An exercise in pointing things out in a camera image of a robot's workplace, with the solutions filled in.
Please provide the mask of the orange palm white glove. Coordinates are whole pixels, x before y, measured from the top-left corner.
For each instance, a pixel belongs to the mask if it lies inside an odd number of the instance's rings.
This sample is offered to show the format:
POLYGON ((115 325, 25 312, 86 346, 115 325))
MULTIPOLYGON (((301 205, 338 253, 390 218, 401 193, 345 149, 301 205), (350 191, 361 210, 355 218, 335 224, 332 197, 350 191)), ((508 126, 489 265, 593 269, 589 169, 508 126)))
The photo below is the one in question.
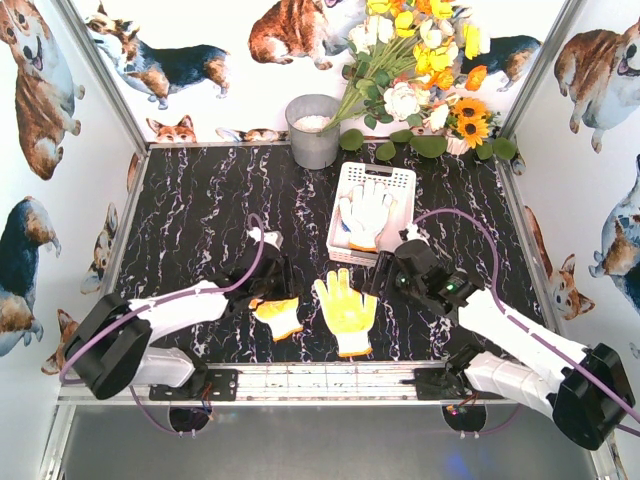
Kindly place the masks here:
POLYGON ((372 352, 369 332, 373 328, 378 298, 351 286, 347 268, 329 271, 316 279, 313 288, 325 323, 335 337, 339 357, 357 357, 372 352))

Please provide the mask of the plain white knit glove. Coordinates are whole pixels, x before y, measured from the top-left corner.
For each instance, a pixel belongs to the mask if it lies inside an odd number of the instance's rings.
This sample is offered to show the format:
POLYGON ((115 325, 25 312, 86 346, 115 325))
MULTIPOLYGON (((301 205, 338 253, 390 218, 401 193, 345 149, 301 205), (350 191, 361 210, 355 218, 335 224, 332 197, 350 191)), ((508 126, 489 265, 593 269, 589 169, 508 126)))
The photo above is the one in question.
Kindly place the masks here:
POLYGON ((341 220, 349 227, 349 248, 376 252, 377 239, 384 230, 394 202, 388 187, 372 179, 353 187, 339 200, 341 220))

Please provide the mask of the white perforated storage basket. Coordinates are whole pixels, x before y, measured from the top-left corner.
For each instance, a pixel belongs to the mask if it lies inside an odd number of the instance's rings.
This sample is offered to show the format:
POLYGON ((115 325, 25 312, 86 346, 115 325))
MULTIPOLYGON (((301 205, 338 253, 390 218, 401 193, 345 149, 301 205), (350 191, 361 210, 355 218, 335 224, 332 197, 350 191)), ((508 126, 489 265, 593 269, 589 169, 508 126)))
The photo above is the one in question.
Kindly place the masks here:
POLYGON ((340 169, 326 247, 335 262, 373 267, 394 251, 400 231, 414 219, 416 173, 346 162, 340 169))

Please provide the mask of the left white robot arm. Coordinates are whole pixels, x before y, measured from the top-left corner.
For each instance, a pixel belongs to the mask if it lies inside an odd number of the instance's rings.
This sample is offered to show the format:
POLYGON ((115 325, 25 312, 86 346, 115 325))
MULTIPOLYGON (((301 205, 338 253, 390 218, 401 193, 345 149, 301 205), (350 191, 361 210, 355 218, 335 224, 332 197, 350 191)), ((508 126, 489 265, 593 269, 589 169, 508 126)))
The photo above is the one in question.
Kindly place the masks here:
POLYGON ((125 300, 107 294, 65 343, 60 382, 84 385, 98 400, 135 386, 150 387, 154 400, 195 399, 212 381, 207 364, 156 341, 196 324, 297 299, 302 287, 291 260, 271 253, 161 296, 125 300))

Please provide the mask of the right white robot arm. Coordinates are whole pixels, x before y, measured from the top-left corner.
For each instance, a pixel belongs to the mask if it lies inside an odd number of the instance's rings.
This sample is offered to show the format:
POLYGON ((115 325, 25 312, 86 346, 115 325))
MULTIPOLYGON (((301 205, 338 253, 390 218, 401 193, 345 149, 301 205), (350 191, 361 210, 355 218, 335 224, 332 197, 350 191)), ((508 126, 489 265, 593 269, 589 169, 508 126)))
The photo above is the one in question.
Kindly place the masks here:
POLYGON ((423 240, 379 253, 366 293, 394 293, 478 334, 506 353, 466 347, 449 371, 469 388, 551 419, 576 445, 598 450, 635 405, 618 353, 568 340, 495 299, 475 272, 448 270, 423 240))

